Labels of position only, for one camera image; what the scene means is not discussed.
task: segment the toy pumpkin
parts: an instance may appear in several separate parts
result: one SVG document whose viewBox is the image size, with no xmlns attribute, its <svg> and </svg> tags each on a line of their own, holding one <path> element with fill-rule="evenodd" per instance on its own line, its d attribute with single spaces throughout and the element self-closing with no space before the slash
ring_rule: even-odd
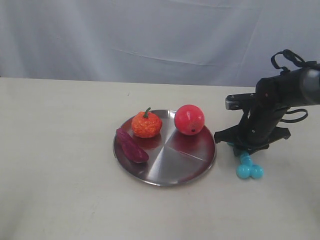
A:
<svg viewBox="0 0 320 240">
<path fill-rule="evenodd" d="M 139 138 L 153 138 L 160 133 L 162 128 L 162 120 L 154 113 L 149 112 L 150 107 L 146 111 L 141 111 L 135 115 L 131 122 L 133 134 Z"/>
</svg>

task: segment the pumpkin stem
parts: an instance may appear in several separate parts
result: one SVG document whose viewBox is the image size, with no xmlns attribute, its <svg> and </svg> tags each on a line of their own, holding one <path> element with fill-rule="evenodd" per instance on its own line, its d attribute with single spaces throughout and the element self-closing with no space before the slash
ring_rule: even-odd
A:
<svg viewBox="0 0 320 240">
<path fill-rule="evenodd" d="M 148 107 L 148 109 L 144 112 L 143 117 L 144 117 L 145 119 L 148 118 L 148 112 L 149 112 L 150 109 L 151 109 L 151 107 Z"/>
</svg>

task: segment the fabric backdrop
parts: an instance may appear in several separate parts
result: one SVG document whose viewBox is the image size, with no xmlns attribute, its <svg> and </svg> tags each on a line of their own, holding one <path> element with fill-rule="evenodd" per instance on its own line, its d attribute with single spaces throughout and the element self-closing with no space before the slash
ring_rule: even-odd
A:
<svg viewBox="0 0 320 240">
<path fill-rule="evenodd" d="M 0 76 L 255 86 L 283 49 L 320 62 L 319 20 L 319 0 L 0 0 Z"/>
</svg>

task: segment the toy fruit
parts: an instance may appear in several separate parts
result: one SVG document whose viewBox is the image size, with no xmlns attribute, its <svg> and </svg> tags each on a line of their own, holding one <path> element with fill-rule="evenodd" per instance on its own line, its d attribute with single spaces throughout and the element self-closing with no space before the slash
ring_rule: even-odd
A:
<svg viewBox="0 0 320 240">
<path fill-rule="evenodd" d="M 149 112 L 150 109 L 149 107 L 146 111 L 139 112 L 132 119 L 133 134 L 139 138 L 153 138 L 162 128 L 162 120 L 156 114 Z"/>
<path fill-rule="evenodd" d="M 149 155 L 140 148 L 133 138 L 122 128 L 116 130 L 116 138 L 119 141 L 126 158 L 137 164 L 145 163 L 149 160 Z"/>
<path fill-rule="evenodd" d="M 174 125 L 184 135 L 196 135 L 205 126 L 205 115 L 199 107 L 187 104 L 176 111 Z"/>
</svg>

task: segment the metal plate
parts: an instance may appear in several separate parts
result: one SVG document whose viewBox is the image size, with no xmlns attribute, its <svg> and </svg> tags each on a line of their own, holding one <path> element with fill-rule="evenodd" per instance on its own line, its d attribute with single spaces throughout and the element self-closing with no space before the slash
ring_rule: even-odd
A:
<svg viewBox="0 0 320 240">
<path fill-rule="evenodd" d="M 120 165 L 132 176 L 152 185 L 173 186 L 188 183 L 207 172 L 216 158 L 216 143 L 206 126 L 194 136 L 177 131 L 174 118 L 176 111 L 153 110 L 163 122 L 161 132 L 153 138 L 133 135 L 132 118 L 121 127 L 144 149 L 149 160 L 145 163 L 129 161 L 114 138 L 113 152 Z"/>
</svg>

